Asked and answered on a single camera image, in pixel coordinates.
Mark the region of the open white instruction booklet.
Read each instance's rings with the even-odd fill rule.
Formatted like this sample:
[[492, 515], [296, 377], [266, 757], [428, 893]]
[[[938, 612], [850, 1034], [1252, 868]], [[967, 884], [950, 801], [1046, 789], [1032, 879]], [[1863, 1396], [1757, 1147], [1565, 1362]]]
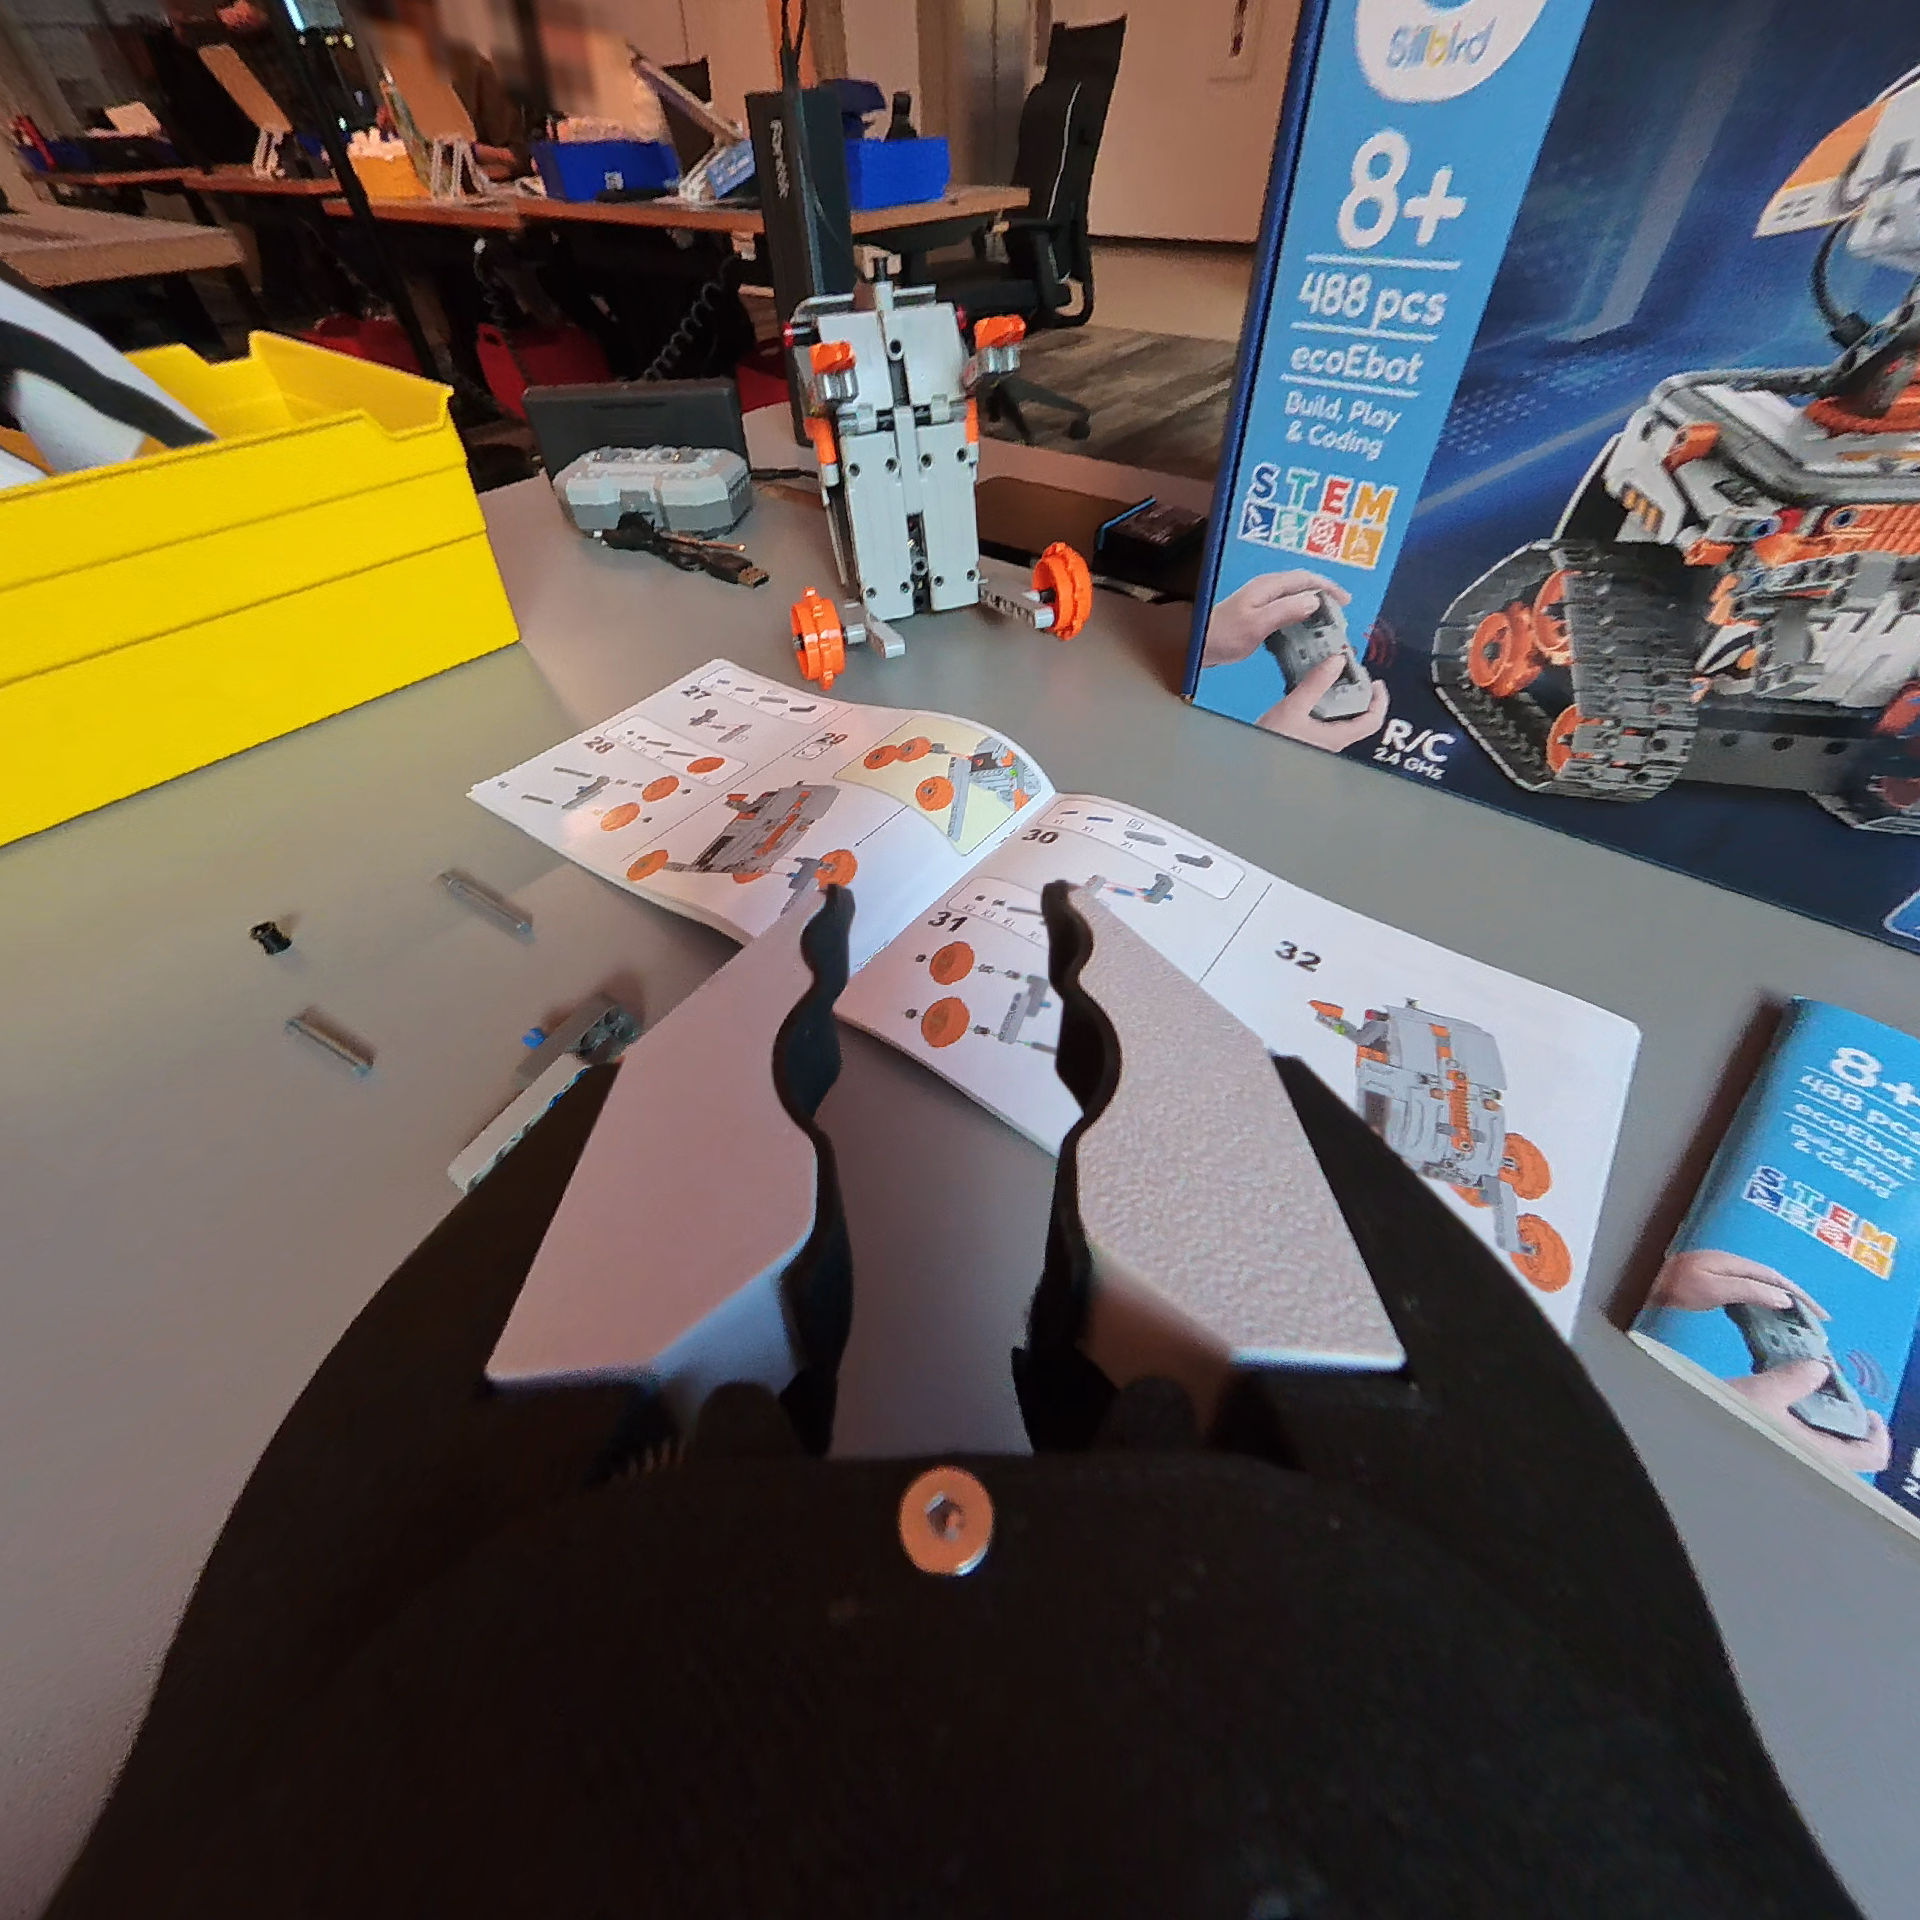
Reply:
[[1082, 884], [1165, 962], [1305, 1061], [1575, 1331], [1639, 1028], [1429, 945], [1122, 801], [1056, 794], [1008, 734], [829, 699], [711, 661], [468, 798], [600, 879], [750, 942], [855, 900], [855, 1026], [1044, 1149], [1042, 889]]

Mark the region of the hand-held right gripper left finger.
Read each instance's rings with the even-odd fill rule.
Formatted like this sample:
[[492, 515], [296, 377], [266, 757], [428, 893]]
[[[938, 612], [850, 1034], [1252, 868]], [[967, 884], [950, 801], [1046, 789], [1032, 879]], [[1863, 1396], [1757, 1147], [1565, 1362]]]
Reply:
[[486, 1362], [495, 1387], [636, 1382], [670, 1430], [728, 1382], [828, 1450], [853, 1269], [818, 1108], [855, 900], [798, 900], [636, 1047]]

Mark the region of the blue storage bin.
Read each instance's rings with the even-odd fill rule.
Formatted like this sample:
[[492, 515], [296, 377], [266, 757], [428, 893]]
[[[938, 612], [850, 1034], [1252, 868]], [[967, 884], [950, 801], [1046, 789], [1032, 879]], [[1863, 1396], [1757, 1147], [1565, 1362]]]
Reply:
[[530, 156], [544, 194], [558, 203], [604, 197], [660, 197], [679, 188], [680, 161], [670, 141], [636, 138], [533, 140]]
[[942, 201], [952, 178], [944, 134], [845, 138], [844, 156], [853, 211]]

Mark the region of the small colourful booklet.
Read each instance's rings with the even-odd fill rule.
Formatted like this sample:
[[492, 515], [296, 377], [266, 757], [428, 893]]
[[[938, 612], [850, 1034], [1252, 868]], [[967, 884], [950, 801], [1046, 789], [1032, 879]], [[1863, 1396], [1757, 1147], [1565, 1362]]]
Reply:
[[1917, 1042], [1797, 998], [1631, 1326], [1917, 1531]]

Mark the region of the black tall speaker box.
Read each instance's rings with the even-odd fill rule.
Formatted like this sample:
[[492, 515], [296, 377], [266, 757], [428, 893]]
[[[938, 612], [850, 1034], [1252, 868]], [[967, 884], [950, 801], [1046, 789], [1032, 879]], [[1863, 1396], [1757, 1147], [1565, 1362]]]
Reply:
[[856, 286], [844, 114], [832, 87], [759, 89], [744, 106], [775, 315], [789, 323], [805, 300]]

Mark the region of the yellow plastic bin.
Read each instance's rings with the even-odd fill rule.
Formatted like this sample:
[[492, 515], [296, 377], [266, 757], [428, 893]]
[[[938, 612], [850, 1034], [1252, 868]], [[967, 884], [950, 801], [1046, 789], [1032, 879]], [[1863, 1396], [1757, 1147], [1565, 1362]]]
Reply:
[[214, 441], [5, 493], [5, 843], [518, 636], [448, 386], [272, 332], [133, 365]]

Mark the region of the grey beam with blue pin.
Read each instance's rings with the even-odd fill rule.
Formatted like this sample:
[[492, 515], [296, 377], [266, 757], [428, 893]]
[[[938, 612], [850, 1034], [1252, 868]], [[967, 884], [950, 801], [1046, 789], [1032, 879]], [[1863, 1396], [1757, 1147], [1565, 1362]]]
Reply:
[[525, 1061], [514, 1075], [509, 1105], [454, 1157], [450, 1182], [466, 1193], [540, 1123], [540, 1117], [594, 1066], [614, 1061], [640, 1035], [631, 1009], [594, 997], [551, 1030], [533, 1028]]

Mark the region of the grey orange robot model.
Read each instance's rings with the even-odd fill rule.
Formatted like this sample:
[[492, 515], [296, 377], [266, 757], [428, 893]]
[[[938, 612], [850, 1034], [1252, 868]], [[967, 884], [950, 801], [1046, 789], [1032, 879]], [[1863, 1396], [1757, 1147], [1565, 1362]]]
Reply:
[[808, 297], [784, 326], [844, 586], [838, 599], [805, 590], [789, 618], [800, 671], [821, 689], [850, 644], [897, 658], [918, 612], [983, 605], [1057, 641], [1087, 625], [1092, 580], [1066, 543], [1039, 554], [1025, 590], [980, 572], [975, 398], [1016, 370], [1024, 323], [962, 333], [930, 289], [887, 278]]

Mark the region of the grey battery box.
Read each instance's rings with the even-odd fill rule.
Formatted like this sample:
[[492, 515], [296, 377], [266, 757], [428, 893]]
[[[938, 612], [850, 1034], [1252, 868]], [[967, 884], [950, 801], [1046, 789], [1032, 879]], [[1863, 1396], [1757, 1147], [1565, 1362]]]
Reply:
[[629, 516], [660, 534], [719, 538], [752, 511], [752, 470], [732, 447], [591, 447], [548, 477], [589, 538]]

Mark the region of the long wooden office table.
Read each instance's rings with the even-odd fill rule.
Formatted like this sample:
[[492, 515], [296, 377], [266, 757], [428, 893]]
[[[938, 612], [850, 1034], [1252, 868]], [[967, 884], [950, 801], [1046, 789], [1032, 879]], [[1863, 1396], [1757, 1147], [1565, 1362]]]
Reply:
[[[5, 212], [5, 262], [41, 291], [78, 283], [130, 282], [184, 273], [223, 273], [237, 262], [232, 237], [214, 225], [172, 225], [118, 212], [71, 207], [38, 194], [53, 186], [161, 186], [184, 194], [194, 212], [212, 201], [260, 201], [287, 206], [304, 227], [319, 217], [346, 222], [352, 206], [334, 181], [260, 178], [240, 166], [189, 171], [121, 171], [101, 177], [45, 177], [14, 182]], [[1025, 201], [1012, 186], [957, 186], [922, 203], [856, 211], [850, 229], [856, 242], [890, 254], [922, 254], [956, 235], [990, 229]], [[376, 198], [372, 214], [388, 227], [431, 234], [524, 234], [535, 227], [605, 229], [612, 234], [714, 234], [733, 249], [761, 241], [757, 207], [684, 203], [680, 198], [565, 203], [509, 193], [492, 198]]]

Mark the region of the black flat box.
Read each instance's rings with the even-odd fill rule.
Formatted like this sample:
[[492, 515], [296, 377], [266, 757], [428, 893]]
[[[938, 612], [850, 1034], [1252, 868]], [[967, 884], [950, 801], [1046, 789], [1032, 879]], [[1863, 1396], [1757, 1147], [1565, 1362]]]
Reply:
[[727, 447], [750, 454], [732, 377], [528, 386], [520, 409], [551, 479], [599, 447]]

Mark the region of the black office chair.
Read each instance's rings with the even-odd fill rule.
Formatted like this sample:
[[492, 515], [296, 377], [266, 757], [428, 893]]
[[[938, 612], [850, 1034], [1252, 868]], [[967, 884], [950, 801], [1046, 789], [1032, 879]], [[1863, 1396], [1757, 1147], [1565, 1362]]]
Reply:
[[1056, 23], [1039, 83], [1025, 93], [1015, 186], [1025, 206], [1006, 229], [1012, 311], [1029, 333], [1082, 326], [1094, 300], [1087, 206], [1120, 73], [1125, 15]]

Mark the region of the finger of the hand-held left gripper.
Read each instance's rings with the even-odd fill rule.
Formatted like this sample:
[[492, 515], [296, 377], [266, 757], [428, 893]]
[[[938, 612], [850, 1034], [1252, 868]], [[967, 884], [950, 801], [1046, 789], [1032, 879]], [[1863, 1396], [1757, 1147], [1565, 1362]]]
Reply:
[[26, 282], [1, 277], [5, 413], [32, 441], [214, 441], [106, 341]]
[[1, 404], [5, 461], [32, 465], [48, 473], [79, 473], [134, 460], [146, 435], [84, 402]]

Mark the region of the grey desk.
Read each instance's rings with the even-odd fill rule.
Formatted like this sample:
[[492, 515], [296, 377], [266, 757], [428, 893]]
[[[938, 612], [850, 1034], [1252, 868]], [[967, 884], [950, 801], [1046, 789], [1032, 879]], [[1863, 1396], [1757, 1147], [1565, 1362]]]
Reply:
[[[450, 1209], [520, 1034], [594, 993], [658, 1018], [732, 947], [468, 803], [713, 657], [796, 682], [822, 526], [766, 495], [738, 590], [594, 556], [545, 482], [481, 495], [518, 644], [5, 851], [5, 1915], [111, 1788], [260, 1451]], [[858, 701], [1008, 730], [1285, 879], [1629, 1019], [1639, 1071], [1576, 1349], [1687, 1538], [1801, 1811], [1870, 1915], [1914, 1915], [1914, 1541], [1605, 1323], [1805, 995], [1914, 1030], [1914, 961], [1178, 699], [1189, 612], [1100, 595], [1073, 642], [949, 621]], [[535, 937], [453, 900], [466, 871]], [[289, 967], [248, 925], [298, 917]], [[284, 1030], [316, 1005], [354, 1077]]]

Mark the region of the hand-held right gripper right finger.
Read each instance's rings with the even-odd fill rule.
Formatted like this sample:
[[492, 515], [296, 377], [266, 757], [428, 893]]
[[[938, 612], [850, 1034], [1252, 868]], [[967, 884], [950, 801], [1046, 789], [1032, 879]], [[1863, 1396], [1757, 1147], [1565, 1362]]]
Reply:
[[1034, 1450], [1079, 1450], [1125, 1385], [1208, 1427], [1252, 1369], [1380, 1373], [1404, 1346], [1276, 1059], [1087, 887], [1042, 893], [1062, 1139], [1016, 1350]]

